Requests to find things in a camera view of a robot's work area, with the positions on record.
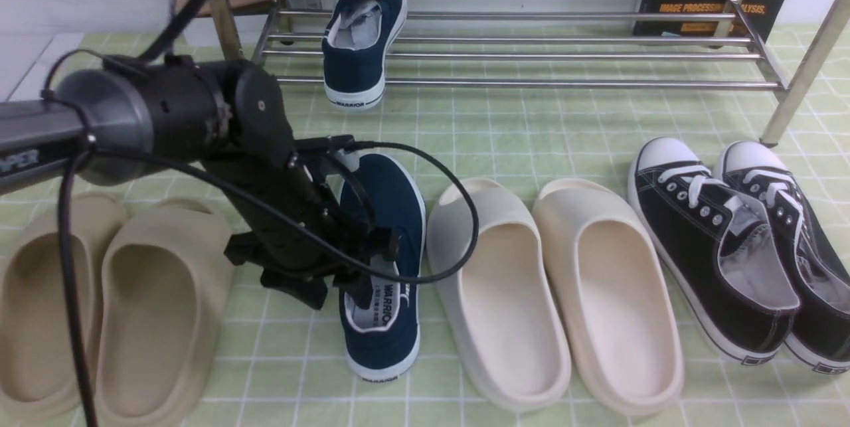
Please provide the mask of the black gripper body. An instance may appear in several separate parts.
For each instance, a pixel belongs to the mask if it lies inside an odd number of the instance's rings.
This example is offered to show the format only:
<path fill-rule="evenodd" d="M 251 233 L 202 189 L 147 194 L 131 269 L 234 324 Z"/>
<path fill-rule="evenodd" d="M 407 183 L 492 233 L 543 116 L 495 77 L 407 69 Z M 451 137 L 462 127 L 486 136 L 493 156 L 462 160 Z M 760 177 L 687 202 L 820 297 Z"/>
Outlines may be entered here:
<path fill-rule="evenodd" d="M 365 168 L 365 159 L 357 151 L 352 137 L 313 137 L 296 141 L 281 167 L 233 147 L 204 159 L 201 167 L 211 175 L 294 221 L 288 225 L 266 209 L 228 196 L 249 227 L 231 236 L 225 249 L 231 263 L 260 266 L 263 287 L 288 294 L 310 309 L 325 305 L 327 278 L 365 306 L 373 284 L 370 276 L 334 260 L 307 239 L 313 234 L 363 263 L 398 258 L 400 231 L 377 221 L 375 200 L 357 179 Z"/>

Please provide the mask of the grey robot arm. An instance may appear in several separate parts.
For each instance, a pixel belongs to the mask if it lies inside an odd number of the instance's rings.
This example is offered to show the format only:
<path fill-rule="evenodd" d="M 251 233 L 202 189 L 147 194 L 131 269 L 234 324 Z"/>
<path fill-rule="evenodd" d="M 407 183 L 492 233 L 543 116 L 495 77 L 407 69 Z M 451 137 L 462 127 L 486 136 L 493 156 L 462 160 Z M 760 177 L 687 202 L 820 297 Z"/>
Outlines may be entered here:
<path fill-rule="evenodd" d="M 263 267 L 261 283 L 321 309 L 326 278 L 356 306 L 373 299 L 359 264 L 392 261 L 400 237 L 344 163 L 351 135 L 297 139 L 274 77 L 247 60 L 146 64 L 106 56 L 39 100 L 2 103 L 2 193 L 64 172 L 88 149 L 81 176 L 116 186 L 176 163 L 200 163 L 238 193 L 226 197 L 249 226 L 225 248 L 231 263 Z"/>

